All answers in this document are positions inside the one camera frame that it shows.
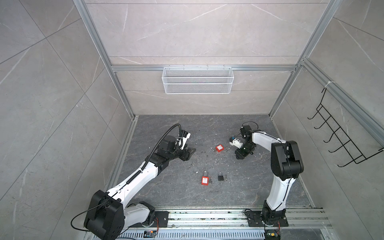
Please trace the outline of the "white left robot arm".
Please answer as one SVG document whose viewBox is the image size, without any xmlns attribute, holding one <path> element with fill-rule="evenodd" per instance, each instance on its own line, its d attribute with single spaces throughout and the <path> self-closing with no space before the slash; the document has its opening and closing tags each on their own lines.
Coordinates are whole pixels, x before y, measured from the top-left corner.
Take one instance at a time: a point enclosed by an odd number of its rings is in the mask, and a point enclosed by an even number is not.
<svg viewBox="0 0 384 240">
<path fill-rule="evenodd" d="M 83 212 L 86 216 L 81 231 L 91 232 L 101 240 L 115 240 L 136 224 L 150 227 L 156 221 L 155 207 L 144 201 L 133 206 L 129 203 L 170 161 L 191 158 L 196 149 L 187 145 L 190 136 L 180 124 L 171 126 L 130 176 L 106 192 L 94 193 L 89 208 Z"/>
</svg>

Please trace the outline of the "red long-shackle padlock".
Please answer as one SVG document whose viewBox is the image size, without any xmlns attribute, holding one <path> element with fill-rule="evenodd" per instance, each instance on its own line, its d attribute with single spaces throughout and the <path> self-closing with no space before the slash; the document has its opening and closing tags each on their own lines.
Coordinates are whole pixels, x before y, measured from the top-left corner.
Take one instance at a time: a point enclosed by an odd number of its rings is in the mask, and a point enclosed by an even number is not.
<svg viewBox="0 0 384 240">
<path fill-rule="evenodd" d="M 208 171 L 204 171 L 203 176 L 202 176 L 202 180 L 201 180 L 201 185 L 208 186 L 209 183 L 210 183 L 209 173 L 208 173 Z"/>
</svg>

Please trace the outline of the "small red padlock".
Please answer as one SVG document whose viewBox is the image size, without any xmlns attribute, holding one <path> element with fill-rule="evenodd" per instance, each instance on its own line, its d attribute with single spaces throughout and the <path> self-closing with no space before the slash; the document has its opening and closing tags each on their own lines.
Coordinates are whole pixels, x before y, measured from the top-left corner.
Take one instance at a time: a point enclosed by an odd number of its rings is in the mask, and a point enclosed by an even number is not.
<svg viewBox="0 0 384 240">
<path fill-rule="evenodd" d="M 222 145 L 218 145 L 218 146 L 216 146 L 216 150 L 217 150 L 217 152 L 221 152 L 221 151 L 223 151 L 225 148 L 224 148 L 224 146 L 222 146 Z"/>
</svg>

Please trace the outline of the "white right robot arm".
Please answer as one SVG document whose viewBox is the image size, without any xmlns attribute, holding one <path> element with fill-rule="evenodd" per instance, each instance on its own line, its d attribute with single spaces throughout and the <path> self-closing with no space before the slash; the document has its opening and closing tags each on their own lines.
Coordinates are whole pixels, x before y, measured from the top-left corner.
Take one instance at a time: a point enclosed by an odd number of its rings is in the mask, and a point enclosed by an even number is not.
<svg viewBox="0 0 384 240">
<path fill-rule="evenodd" d="M 299 146 L 295 141 L 281 140 L 264 131 L 252 130 L 249 125 L 242 125 L 240 135 L 244 142 L 237 137 L 230 138 L 230 145 L 237 147 L 236 159 L 243 160 L 252 154 L 257 146 L 271 153 L 273 184 L 261 212 L 263 224 L 271 227 L 284 219 L 291 187 L 304 171 Z"/>
</svg>

